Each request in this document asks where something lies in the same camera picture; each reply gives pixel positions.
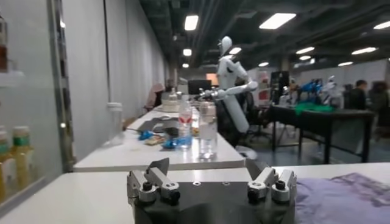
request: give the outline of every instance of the desk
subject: desk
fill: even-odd
[[[361,162],[366,163],[369,156],[369,141],[371,138],[371,126],[374,119],[374,114],[369,111],[361,110],[335,110],[332,112],[320,112],[320,111],[302,111],[300,115],[296,114],[295,109],[288,107],[272,106],[270,109],[270,118],[274,123],[272,128],[272,151],[276,149],[276,122],[288,124],[299,128],[299,156],[302,153],[302,138],[310,138],[314,141],[324,143],[324,163],[328,164],[330,160],[330,148],[336,147],[343,151],[350,152],[337,145],[331,145],[332,143],[332,131],[335,122],[352,121],[361,119],[363,121],[363,151],[359,154],[354,153],[361,157]],[[316,135],[324,137],[324,140],[311,138],[304,136],[303,131],[309,131]]]
[[[275,167],[295,171],[299,178],[330,178],[351,172],[390,184],[384,171],[390,163]],[[132,224],[127,204],[127,172],[67,173],[0,219],[0,224]],[[178,182],[250,181],[245,168],[168,172]]]
[[[178,113],[164,113],[152,110],[129,126],[137,129],[143,122],[168,114],[178,117]],[[194,110],[194,126],[197,126],[199,113]],[[244,167],[244,158],[224,139],[218,135],[217,158],[212,161],[202,161],[197,158],[199,142],[193,141],[189,152],[162,150],[160,145],[148,146],[138,140],[138,133],[133,130],[124,132],[122,145],[110,148],[96,149],[74,166],[75,172],[128,172],[132,169],[145,169],[151,162],[163,158],[170,159],[170,170],[191,169],[224,169]]]

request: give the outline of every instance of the purple cloth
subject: purple cloth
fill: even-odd
[[[301,178],[297,187],[298,223],[390,223],[390,187],[360,174],[331,180]]]

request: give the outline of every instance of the water bottle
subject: water bottle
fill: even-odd
[[[188,95],[183,95],[179,106],[179,137],[177,146],[180,150],[189,150],[193,143],[193,110]]]
[[[107,107],[110,113],[108,143],[110,146],[120,145],[124,140],[122,132],[122,104],[108,103]]]
[[[217,117],[213,102],[200,103],[199,158],[213,159],[217,155]]]

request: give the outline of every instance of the green cloth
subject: green cloth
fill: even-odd
[[[295,112],[297,113],[297,115],[300,115],[304,110],[332,112],[335,109],[329,105],[318,105],[315,103],[300,103],[295,106]]]

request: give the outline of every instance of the yellow liquid bottle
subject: yellow liquid bottle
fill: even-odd
[[[7,132],[0,131],[0,201],[17,192],[16,161],[8,147]]]
[[[11,153],[16,159],[19,190],[26,188],[37,179],[34,150],[30,146],[30,130],[27,126],[13,128]]]

